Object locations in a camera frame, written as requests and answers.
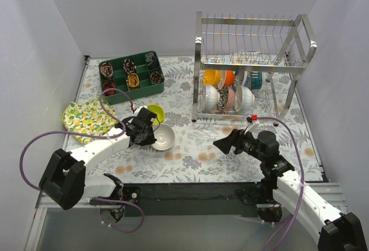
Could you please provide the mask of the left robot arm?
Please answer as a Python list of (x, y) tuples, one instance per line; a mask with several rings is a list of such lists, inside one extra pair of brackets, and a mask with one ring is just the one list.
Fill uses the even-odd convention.
[(98, 164), (132, 146), (156, 142), (153, 122), (157, 115), (145, 106), (116, 124), (103, 139), (79, 148), (55, 151), (42, 175), (39, 188), (61, 208), (73, 208), (83, 198), (103, 198), (111, 205), (123, 199), (123, 182), (111, 174), (88, 177)]

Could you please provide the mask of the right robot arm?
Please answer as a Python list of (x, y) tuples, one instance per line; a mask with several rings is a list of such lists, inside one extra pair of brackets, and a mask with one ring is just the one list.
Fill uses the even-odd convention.
[(329, 204), (280, 154), (276, 135), (261, 131), (257, 137), (251, 132), (234, 129), (227, 137), (213, 145), (222, 153), (242, 152), (258, 159), (264, 175), (262, 199), (278, 202), (309, 232), (318, 250), (367, 250), (359, 218), (352, 212), (343, 213)]

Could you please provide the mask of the dark floral pink bowl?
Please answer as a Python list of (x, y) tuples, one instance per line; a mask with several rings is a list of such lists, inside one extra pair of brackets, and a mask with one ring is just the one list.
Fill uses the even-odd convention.
[(229, 111), (234, 108), (235, 91), (232, 87), (224, 86), (219, 90), (220, 98), (218, 102), (219, 111)]

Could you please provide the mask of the light blue white bowl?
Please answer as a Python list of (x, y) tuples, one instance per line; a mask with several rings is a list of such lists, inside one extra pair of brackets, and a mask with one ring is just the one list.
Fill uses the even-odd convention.
[(254, 100), (255, 96), (249, 88), (241, 85), (236, 87), (234, 108), (237, 113), (249, 111)]

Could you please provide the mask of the lime green bowl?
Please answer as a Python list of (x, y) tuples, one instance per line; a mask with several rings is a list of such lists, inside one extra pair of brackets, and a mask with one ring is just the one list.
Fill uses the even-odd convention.
[(160, 123), (164, 122), (165, 114), (164, 113), (157, 113), (156, 118), (153, 122), (153, 126), (159, 125)]
[(148, 110), (150, 110), (151, 112), (153, 112), (153, 113), (155, 113), (155, 114), (157, 114), (157, 113), (164, 113), (165, 114), (165, 112), (164, 112), (164, 110), (163, 110), (163, 108), (162, 107), (160, 107), (159, 105), (156, 105), (156, 104), (150, 104), (150, 105), (148, 105), (147, 106), (148, 108)]

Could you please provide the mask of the beige bowl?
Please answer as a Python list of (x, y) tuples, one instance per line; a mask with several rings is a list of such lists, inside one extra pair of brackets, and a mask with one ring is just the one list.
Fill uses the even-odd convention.
[(175, 133), (172, 127), (166, 124), (159, 124), (153, 127), (156, 141), (151, 145), (157, 151), (170, 149), (175, 142)]

